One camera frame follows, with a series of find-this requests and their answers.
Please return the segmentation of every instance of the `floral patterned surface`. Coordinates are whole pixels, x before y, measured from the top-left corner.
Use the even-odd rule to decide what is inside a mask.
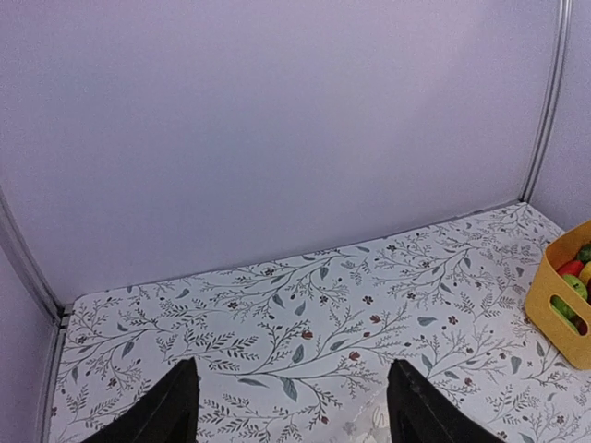
[[[546,244],[525,204],[333,250],[87,295],[75,304],[50,442],[78,442],[197,358],[198,441],[390,441],[406,358],[508,441],[591,441],[591,377],[525,318]]]

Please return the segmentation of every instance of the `yellow plastic bin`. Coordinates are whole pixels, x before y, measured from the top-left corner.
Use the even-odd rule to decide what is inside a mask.
[[[525,312],[534,324],[578,369],[591,369],[591,305],[562,279],[555,269],[574,259],[579,249],[591,242],[591,220],[552,242],[544,253],[532,287],[525,298]],[[550,304],[559,296],[586,323],[580,335]]]

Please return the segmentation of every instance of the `red pepper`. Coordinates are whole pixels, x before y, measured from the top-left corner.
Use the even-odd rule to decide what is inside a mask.
[[[573,275],[574,277],[578,277],[584,267],[585,263],[583,263],[581,260],[572,260],[566,265],[562,265],[561,268],[558,269],[558,275],[562,277],[563,275],[569,274]]]

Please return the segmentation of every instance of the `green vegetable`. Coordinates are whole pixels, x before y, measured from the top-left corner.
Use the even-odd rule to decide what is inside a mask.
[[[577,260],[581,260],[583,263],[591,261],[591,245],[585,245],[581,248],[579,253],[576,255]]]

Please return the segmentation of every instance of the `basket handle hole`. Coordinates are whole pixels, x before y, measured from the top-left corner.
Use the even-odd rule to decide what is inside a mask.
[[[550,304],[554,314],[569,323],[573,331],[576,331],[579,335],[587,335],[589,331],[587,323],[564,300],[558,295],[552,295]]]

